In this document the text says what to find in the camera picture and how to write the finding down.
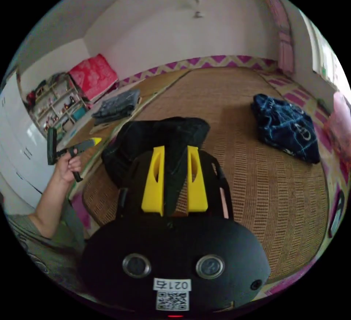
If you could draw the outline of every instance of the yellow bracket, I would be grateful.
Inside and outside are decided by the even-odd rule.
[[[188,209],[204,212],[208,209],[204,177],[197,147],[188,146]]]
[[[163,216],[163,184],[165,178],[165,147],[155,147],[146,179],[141,209]]]

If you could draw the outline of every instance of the camera lens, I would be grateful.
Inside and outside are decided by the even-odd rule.
[[[196,272],[203,279],[214,279],[224,271],[224,261],[217,255],[206,255],[196,263]]]
[[[142,278],[151,272],[149,260],[141,254],[127,255],[122,262],[123,271],[130,277]]]

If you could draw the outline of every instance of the black cloth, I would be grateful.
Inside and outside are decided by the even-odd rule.
[[[257,94],[251,109],[257,121],[258,138],[308,163],[320,161],[312,119],[286,101]]]
[[[133,161],[154,147],[165,146],[165,214],[171,215],[177,205],[187,175],[187,146],[200,148],[210,130],[199,118],[167,118],[161,121],[129,121],[115,140],[102,152],[107,174],[117,187]]]
[[[129,90],[102,102],[100,109],[92,114],[95,125],[110,123],[132,115],[140,90]]]

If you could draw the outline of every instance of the red cushion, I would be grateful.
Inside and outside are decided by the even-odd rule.
[[[118,80],[117,73],[102,54],[83,60],[69,73],[90,101],[104,94]]]

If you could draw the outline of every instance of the cabinet door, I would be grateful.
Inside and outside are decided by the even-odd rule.
[[[54,166],[41,167],[21,147],[21,144],[13,134],[13,128],[3,115],[3,110],[3,108],[0,109],[0,134],[3,150],[17,172],[35,188],[43,192],[54,171]]]
[[[31,207],[36,208],[41,194],[14,168],[0,144],[0,171],[9,186]]]
[[[1,106],[23,150],[40,166],[48,166],[46,138],[40,133],[23,104],[16,73],[6,83],[1,94]]]

